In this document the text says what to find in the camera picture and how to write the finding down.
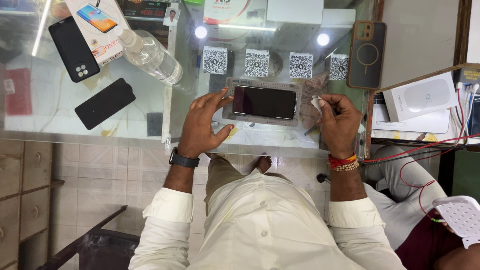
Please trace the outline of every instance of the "light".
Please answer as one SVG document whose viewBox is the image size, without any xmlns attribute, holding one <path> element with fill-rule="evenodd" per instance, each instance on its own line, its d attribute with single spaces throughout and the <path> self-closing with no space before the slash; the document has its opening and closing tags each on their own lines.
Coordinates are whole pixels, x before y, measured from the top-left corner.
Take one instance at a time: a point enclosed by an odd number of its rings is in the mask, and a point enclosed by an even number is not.
<svg viewBox="0 0 480 270">
<path fill-rule="evenodd" d="M 320 34 L 317 38 L 317 42 L 320 46 L 325 46 L 330 42 L 330 37 L 327 34 Z"/>
<path fill-rule="evenodd" d="M 276 28 L 266 28 L 266 27 L 256 27 L 256 26 L 241 26 L 241 25 L 218 25 L 222 28 L 236 28 L 236 29 L 246 29 L 246 30 L 259 30 L 259 31 L 276 31 Z"/>
<path fill-rule="evenodd" d="M 203 27 L 203 26 L 199 26 L 197 27 L 197 29 L 195 29 L 195 35 L 198 37 L 198 38 L 204 38 L 207 36 L 207 28 Z"/>
<path fill-rule="evenodd" d="M 40 45 L 40 39 L 42 38 L 43 27 L 45 26 L 45 21 L 47 20 L 48 10 L 50 9 L 50 3 L 52 0 L 47 0 L 45 2 L 45 7 L 43 8 L 42 19 L 38 25 L 38 32 L 36 33 L 35 43 L 33 44 L 32 55 L 36 56 L 38 51 L 38 45 Z"/>
</svg>

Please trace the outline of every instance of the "man's left hand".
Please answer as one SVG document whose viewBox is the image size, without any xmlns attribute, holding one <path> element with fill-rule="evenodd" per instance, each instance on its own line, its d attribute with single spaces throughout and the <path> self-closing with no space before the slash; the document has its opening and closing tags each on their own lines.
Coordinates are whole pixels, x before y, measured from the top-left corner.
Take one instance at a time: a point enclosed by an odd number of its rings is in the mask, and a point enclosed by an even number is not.
<svg viewBox="0 0 480 270">
<path fill-rule="evenodd" d="M 178 155 L 196 159 L 200 154 L 217 148 L 228 137 L 234 125 L 224 126 L 217 134 L 212 128 L 213 114 L 233 101 L 233 96 L 223 98 L 227 89 L 225 87 L 218 93 L 206 94 L 192 102 L 183 124 Z"/>
</svg>

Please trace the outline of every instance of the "grey pants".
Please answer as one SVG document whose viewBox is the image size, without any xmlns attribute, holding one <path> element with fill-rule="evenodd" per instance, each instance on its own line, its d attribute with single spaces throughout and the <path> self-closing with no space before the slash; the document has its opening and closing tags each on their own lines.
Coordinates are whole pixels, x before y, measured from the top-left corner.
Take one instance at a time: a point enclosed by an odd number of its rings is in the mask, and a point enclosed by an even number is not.
<svg viewBox="0 0 480 270">
<path fill-rule="evenodd" d="M 402 152 L 404 151 L 399 147 L 384 146 L 378 149 L 372 158 L 378 159 Z M 380 217 L 386 223 L 385 234 L 393 250 L 402 245 L 417 223 L 425 217 L 419 205 L 421 188 L 410 187 L 400 179 L 400 168 L 412 160 L 413 158 L 408 157 L 378 165 L 364 165 L 360 171 L 365 191 L 377 207 Z M 434 180 L 417 162 L 405 166 L 402 171 L 402 177 L 407 183 L 416 186 L 425 185 L 429 181 Z M 369 185 L 384 178 L 393 200 Z M 421 195 L 423 209 L 429 212 L 433 209 L 432 201 L 443 197 L 447 196 L 438 182 L 429 185 L 423 190 Z"/>
</svg>

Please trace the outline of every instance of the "red cable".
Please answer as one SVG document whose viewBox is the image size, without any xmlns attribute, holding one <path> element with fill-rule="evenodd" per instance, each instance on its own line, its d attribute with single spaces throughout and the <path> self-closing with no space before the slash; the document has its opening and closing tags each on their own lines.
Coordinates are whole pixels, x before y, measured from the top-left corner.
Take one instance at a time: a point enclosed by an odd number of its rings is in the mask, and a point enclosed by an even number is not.
<svg viewBox="0 0 480 270">
<path fill-rule="evenodd" d="M 460 129 L 460 132 L 462 132 L 462 131 L 463 131 L 463 128 L 465 127 L 465 118 L 464 118 L 464 115 L 463 115 L 462 105 L 461 105 L 461 103 L 460 103 L 460 89 L 457 89 L 457 97 L 458 97 L 458 104 L 459 104 L 459 106 L 460 106 L 460 111 L 461 111 L 461 113 L 462 113 L 462 128 Z M 471 136 L 459 137 L 459 138 L 456 138 L 456 139 L 459 140 L 459 139 L 468 138 L 468 137 L 471 137 Z M 441 142 L 428 144 L 428 145 L 425 145 L 425 146 L 422 146 L 422 147 L 418 147 L 418 148 L 415 148 L 415 149 L 406 151 L 406 152 L 404 152 L 404 153 L 400 153 L 400 154 L 393 155 L 393 156 L 386 157 L 386 158 L 381 158 L 381 159 L 376 159 L 376 160 L 364 160 L 364 162 L 372 162 L 372 161 L 379 161 L 379 160 L 394 158 L 394 157 L 396 157 L 396 156 L 400 156 L 400 155 L 403 155 L 403 154 L 406 154 L 406 153 L 410 153 L 410 152 L 412 152 L 412 151 L 415 151 L 415 150 L 418 150 L 418 149 L 421 149 L 421 148 L 425 148 L 425 147 L 428 147 L 428 146 L 430 146 L 430 145 L 439 144 L 439 143 L 441 143 Z M 420 205 L 420 208 L 421 208 L 421 210 L 423 211 L 423 213 L 425 213 L 425 215 L 427 215 L 427 217 L 429 217 L 431 220 L 433 220 L 433 218 L 425 211 L 425 209 L 423 209 L 423 206 L 421 205 L 421 194 L 422 194 L 423 190 L 424 190 L 427 186 L 433 184 L 433 183 L 435 182 L 435 180 L 432 180 L 432 181 L 426 183 L 426 184 L 423 185 L 423 186 L 412 185 L 412 184 L 409 184 L 409 183 L 405 182 L 405 180 L 404 180 L 403 177 L 402 177 L 402 170 L 403 170 L 403 168 L 404 168 L 407 164 L 410 164 L 410 163 L 412 163 L 412 162 L 416 162 L 416 161 L 419 161 L 419 160 L 424 160 L 424 159 L 433 158 L 433 157 L 435 157 L 435 156 L 445 154 L 445 153 L 447 153 L 447 152 L 449 152 L 449 151 L 451 151 L 451 150 L 452 150 L 452 149 L 449 149 L 449 150 L 447 150 L 447 151 L 445 151 L 445 152 L 441 152 L 441 153 L 436 154 L 436 155 L 433 155 L 433 156 L 421 158 L 421 159 L 418 159 L 418 160 L 409 161 L 409 162 L 405 163 L 405 164 L 402 166 L 402 168 L 400 168 L 400 179 L 401 179 L 406 185 L 411 186 L 411 187 L 415 187 L 415 188 L 421 188 L 420 194 L 419 194 L 419 205 Z"/>
</svg>

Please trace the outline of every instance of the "wristwatch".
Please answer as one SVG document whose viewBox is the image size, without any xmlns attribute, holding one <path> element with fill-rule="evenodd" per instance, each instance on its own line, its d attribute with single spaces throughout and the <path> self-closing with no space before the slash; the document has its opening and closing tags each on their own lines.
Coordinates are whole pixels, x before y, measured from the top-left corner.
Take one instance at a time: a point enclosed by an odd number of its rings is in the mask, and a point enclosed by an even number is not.
<svg viewBox="0 0 480 270">
<path fill-rule="evenodd" d="M 188 167 L 188 168 L 198 167 L 199 162 L 200 162 L 200 159 L 189 159 L 189 158 L 177 155 L 177 147 L 173 148 L 172 154 L 170 155 L 170 160 L 168 161 L 170 165 L 177 164 L 177 165 Z"/>
</svg>

